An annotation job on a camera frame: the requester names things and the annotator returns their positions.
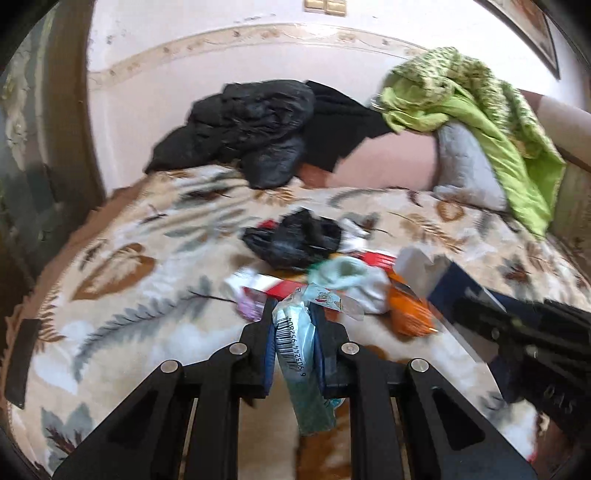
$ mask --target green blanket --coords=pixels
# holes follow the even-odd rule
[[[382,92],[396,132],[430,132],[454,117],[471,130],[505,189],[515,217],[544,235],[565,162],[529,104],[480,60],[435,48],[394,68]]]

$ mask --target metal bolt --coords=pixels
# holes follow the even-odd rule
[[[176,362],[176,360],[166,360],[165,362],[162,362],[162,365],[160,365],[160,370],[162,370],[162,372],[164,372],[165,374],[171,374],[172,372],[176,372],[178,368],[178,363]]]
[[[423,373],[429,370],[429,363],[426,360],[423,360],[422,358],[415,358],[412,362],[410,362],[410,367],[415,372]]]
[[[343,343],[340,346],[340,349],[347,355],[354,355],[359,352],[359,345],[357,345],[357,343],[347,342]]]
[[[538,348],[535,345],[528,345],[525,347],[525,353],[533,358],[537,358],[538,356]]]
[[[234,355],[242,355],[243,353],[246,353],[247,350],[248,347],[244,345],[244,343],[233,343],[230,345],[230,353]]]

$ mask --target brown blanket edge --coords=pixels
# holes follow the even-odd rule
[[[14,307],[12,315],[4,319],[7,324],[7,346],[3,352],[2,368],[0,369],[0,426],[6,427],[5,430],[10,437],[12,437],[12,431],[8,417],[8,402],[4,397],[4,388],[14,340],[17,337],[22,320],[35,318],[41,303],[62,272],[82,249],[86,248],[117,218],[124,208],[138,198],[149,178],[144,177],[131,187],[117,190],[102,207],[91,211],[84,224],[70,235],[70,238],[56,257],[43,268],[37,278],[33,293],[25,296],[22,302]]]

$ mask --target orange bag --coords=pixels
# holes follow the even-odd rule
[[[388,303],[394,331],[412,337],[437,333],[427,302],[419,299],[404,279],[393,270],[388,272],[388,277],[392,285]]]

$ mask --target pillow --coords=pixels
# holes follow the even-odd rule
[[[431,190],[437,173],[437,141],[404,130],[366,138],[326,179],[327,187]]]
[[[453,120],[442,125],[437,135],[441,173],[433,189],[435,197],[506,211],[505,191],[496,180],[478,140],[468,128]]]

